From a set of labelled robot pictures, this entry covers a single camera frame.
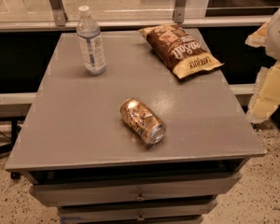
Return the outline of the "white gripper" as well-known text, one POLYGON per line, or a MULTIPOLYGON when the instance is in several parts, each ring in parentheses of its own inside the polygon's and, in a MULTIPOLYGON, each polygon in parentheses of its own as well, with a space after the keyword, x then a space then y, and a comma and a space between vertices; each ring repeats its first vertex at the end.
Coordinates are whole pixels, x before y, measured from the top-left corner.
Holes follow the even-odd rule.
MULTIPOLYGON (((249 35, 245 43, 254 48, 265 47, 266 54, 280 60, 280 8, 269 22, 263 23, 249 35)), ((246 118, 251 123, 262 123, 280 106, 280 61, 271 68, 261 67, 255 82, 254 94, 246 118)))

